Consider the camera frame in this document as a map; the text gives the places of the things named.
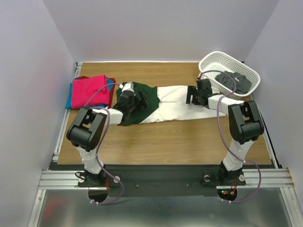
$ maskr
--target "white plastic basket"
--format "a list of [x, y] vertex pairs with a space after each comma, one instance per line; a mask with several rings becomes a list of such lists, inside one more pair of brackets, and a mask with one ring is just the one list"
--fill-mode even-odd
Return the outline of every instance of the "white plastic basket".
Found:
[[[233, 57], [225, 54], [221, 51], [214, 51], [210, 54], [206, 55], [200, 62], [199, 62], [199, 69], [201, 72], [208, 71], [208, 70], [220, 70], [220, 71], [228, 71], [228, 72], [238, 72], [243, 76], [246, 76], [251, 82], [251, 88], [248, 93], [246, 94], [237, 94], [234, 93], [229, 96], [229, 98], [239, 100], [245, 96], [249, 96], [259, 85], [260, 83], [260, 76], [259, 74], [252, 70], [250, 67], [247, 67], [242, 62], [234, 59]], [[215, 77], [220, 74], [219, 72], [209, 72], [204, 74], [203, 76], [208, 77], [212, 86], [219, 89], [219, 91], [227, 95], [232, 91], [229, 90], [224, 85], [220, 84], [218, 81], [215, 80]]]

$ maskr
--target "dark green shirt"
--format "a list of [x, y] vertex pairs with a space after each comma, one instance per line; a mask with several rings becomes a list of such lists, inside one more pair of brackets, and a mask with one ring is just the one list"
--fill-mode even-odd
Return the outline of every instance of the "dark green shirt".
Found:
[[[149, 107], [141, 110], [139, 112], [131, 113], [129, 119], [127, 119], [124, 122], [124, 126], [130, 125], [130, 124], [139, 124], [143, 120], [145, 120], [149, 115], [151, 115], [156, 109], [159, 108], [159, 102], [160, 100], [158, 99], [157, 96], [157, 87], [149, 87], [146, 84], [140, 84], [133, 82], [134, 84], [134, 91], [138, 92], [141, 90], [149, 104]], [[118, 89], [116, 94], [117, 94], [117, 102], [120, 101], [121, 98], [121, 93], [122, 90]]]

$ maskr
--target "pink cloth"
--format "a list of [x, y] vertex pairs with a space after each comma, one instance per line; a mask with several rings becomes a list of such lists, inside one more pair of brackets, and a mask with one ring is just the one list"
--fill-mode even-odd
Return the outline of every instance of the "pink cloth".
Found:
[[[71, 106], [73, 109], [83, 107], [87, 101], [105, 84], [107, 80], [105, 75], [91, 77], [87, 79], [78, 79], [72, 82]], [[88, 104], [100, 105], [109, 104], [109, 89], [108, 86], [102, 89]]]

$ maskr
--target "blue cloth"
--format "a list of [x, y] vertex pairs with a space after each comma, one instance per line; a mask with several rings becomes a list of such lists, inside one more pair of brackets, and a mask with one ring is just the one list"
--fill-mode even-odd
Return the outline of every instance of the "blue cloth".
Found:
[[[111, 81], [110, 79], [107, 79], [107, 83], [112, 84], [113, 81]], [[114, 87], [114, 85], [109, 85], [108, 86], [109, 91], [111, 91], [113, 89], [113, 87]], [[69, 110], [71, 110], [71, 91], [72, 91], [72, 83], [70, 83], [70, 92], [68, 94], [67, 102], [65, 105], [65, 109], [69, 109]], [[94, 106], [100, 106], [103, 108], [107, 107], [106, 105], [94, 105]]]

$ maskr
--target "folded cloth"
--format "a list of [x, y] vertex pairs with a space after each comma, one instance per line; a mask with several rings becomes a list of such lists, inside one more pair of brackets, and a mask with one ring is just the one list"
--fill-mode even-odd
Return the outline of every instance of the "folded cloth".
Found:
[[[110, 81], [111, 81], [111, 83], [116, 83], [116, 81], [115, 81], [115, 78], [108, 78]], [[111, 107], [111, 105], [112, 105], [112, 102], [113, 102], [113, 96], [114, 96], [114, 85], [112, 86], [112, 85], [109, 85], [109, 104], [108, 104], [108, 107], [110, 108]]]
[[[251, 88], [251, 82], [246, 79], [245, 76], [239, 74], [238, 72], [227, 72], [225, 71], [228, 75], [230, 75], [234, 81], [236, 82], [237, 88], [235, 93], [237, 94], [246, 94], [250, 91]], [[230, 79], [228, 76], [226, 76], [224, 73], [220, 73], [219, 75], [216, 76], [216, 81], [218, 81], [220, 84], [226, 86], [229, 90], [234, 90], [234, 82], [232, 79]]]
[[193, 120], [217, 116], [215, 110], [200, 105], [186, 104], [187, 86], [158, 87], [159, 108], [140, 123], [164, 122], [173, 120]]
[[[76, 79], [87, 79], [89, 77], [86, 77], [86, 76], [82, 76], [82, 77], [78, 77]], [[107, 83], [108, 84], [112, 84], [112, 83], [115, 83], [115, 78], [107, 78]], [[111, 103], [112, 103], [112, 100], [113, 100], [113, 94], [114, 94], [114, 86], [113, 85], [109, 85], [108, 86], [109, 88], [109, 105], [108, 107], [110, 108], [111, 106]], [[69, 91], [69, 95], [68, 95], [68, 98], [67, 98], [67, 102], [66, 102], [66, 105], [65, 105], [65, 109], [72, 109], [71, 107], [71, 92], [72, 92], [72, 83], [70, 83], [70, 91]], [[107, 107], [107, 105], [94, 105], [94, 106], [100, 106], [100, 107]]]
[[[72, 82], [71, 107], [79, 109], [105, 84], [107, 80], [105, 75], [91, 77], [88, 79], [79, 79]], [[109, 104], [109, 88], [102, 89], [90, 102], [89, 105]]]
[[[124, 126], [130, 124], [139, 124], [144, 119], [146, 119], [149, 115], [151, 115], [155, 110], [157, 110], [159, 107], [160, 100], [157, 97], [157, 87], [149, 87], [146, 84], [140, 84], [136, 82], [133, 82], [133, 84], [134, 84], [135, 92], [141, 90], [144, 93], [149, 103], [149, 107], [139, 112], [132, 113], [130, 117], [125, 120]], [[122, 93], [121, 89], [118, 89], [116, 93], [117, 93], [117, 102], [119, 102]]]

